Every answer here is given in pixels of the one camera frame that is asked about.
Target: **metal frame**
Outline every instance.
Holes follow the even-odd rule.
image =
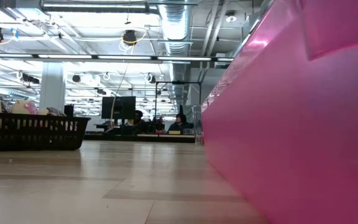
[[[155,82],[155,102],[154,102],[154,118],[157,117],[157,92],[158,92],[158,84],[165,83],[165,84],[172,84],[172,85],[186,85],[186,84],[198,84],[200,87],[199,92],[199,102],[201,104],[201,82],[182,82],[182,81],[173,81],[173,82]]]
[[[231,62],[233,58],[221,57],[178,57],[155,55],[85,55],[85,54],[13,54],[0,53],[0,59],[37,60],[43,62]]]

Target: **lamp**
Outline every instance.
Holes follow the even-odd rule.
[[[234,10],[229,10],[227,11],[226,13],[226,22],[234,22],[237,20],[237,17],[235,16],[236,15],[236,12]]]

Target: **white column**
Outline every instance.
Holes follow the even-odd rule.
[[[40,109],[53,107],[64,111],[67,74],[63,63],[44,62],[42,72]]]

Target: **fluorescent light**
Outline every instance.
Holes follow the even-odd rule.
[[[97,8],[131,8],[131,9],[144,9],[143,5],[120,5],[120,4],[44,4],[44,7],[97,7]]]
[[[118,60],[150,60],[148,56],[98,56],[100,59],[118,59]]]
[[[193,41],[185,41],[185,40],[158,40],[159,44],[193,44]]]
[[[234,22],[237,20],[237,17],[236,16],[228,16],[226,18],[226,22]]]
[[[40,58],[79,58],[92,59],[90,55],[38,55]]]
[[[24,57],[32,57],[32,55],[30,54],[0,54],[0,57],[7,57],[7,58],[12,58],[12,57],[20,57],[20,58],[24,58]]]
[[[218,58],[218,62],[232,62],[234,58]]]
[[[211,58],[209,57],[157,57],[159,60],[194,60],[194,61],[205,61],[209,62]]]

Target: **person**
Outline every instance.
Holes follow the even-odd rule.
[[[159,119],[155,119],[154,118],[154,124],[155,124],[155,130],[156,131],[164,131],[165,129],[165,124],[164,124],[164,120],[162,119],[162,117],[160,117]]]
[[[187,123],[186,115],[184,114],[177,114],[177,119],[175,123],[171,124],[168,129],[169,131],[180,131],[183,134],[184,129],[193,128],[190,123]]]
[[[134,127],[138,133],[145,132],[145,122],[142,120],[143,112],[135,110]]]

